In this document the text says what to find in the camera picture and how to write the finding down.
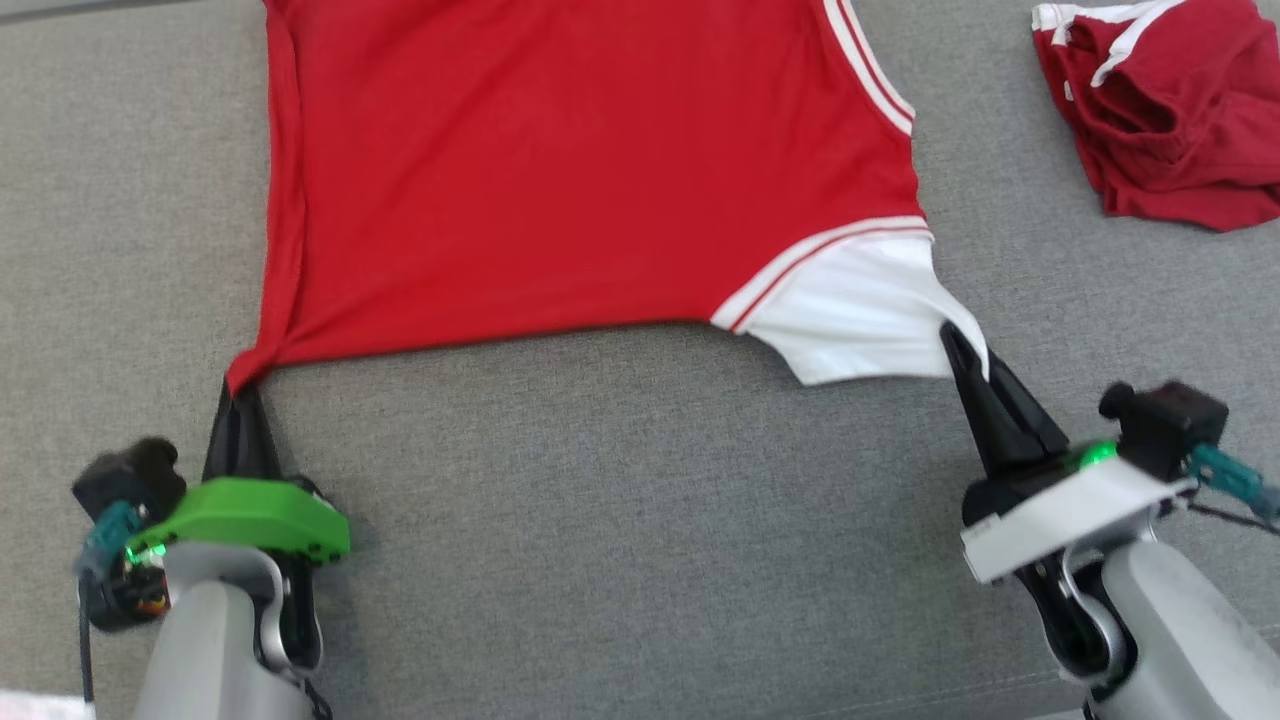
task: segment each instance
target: gray fabric surface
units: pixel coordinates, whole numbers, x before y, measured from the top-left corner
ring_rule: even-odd
[[[1023,0],[864,0],[920,113],[943,282],[1073,437],[1111,380],[1233,406],[1280,474],[1280,227],[1103,218]],[[1280,17],[1280,0],[1265,0]],[[197,477],[256,329],[268,173],[251,0],[0,28],[0,687],[78,692],[68,493],[161,432]],[[1065,710],[1030,602],[974,584],[947,382],[803,389],[764,346],[654,327],[316,365],[265,388],[355,521],[326,570],[339,719],[1020,719]],[[1280,632],[1270,538],[1162,536]],[[96,641],[124,719],[154,629]]]

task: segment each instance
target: green plastic part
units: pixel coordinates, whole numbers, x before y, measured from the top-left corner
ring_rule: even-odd
[[[168,520],[129,538],[134,553],[191,539],[305,555],[316,564],[351,552],[347,518],[287,482],[218,478],[182,498]]]

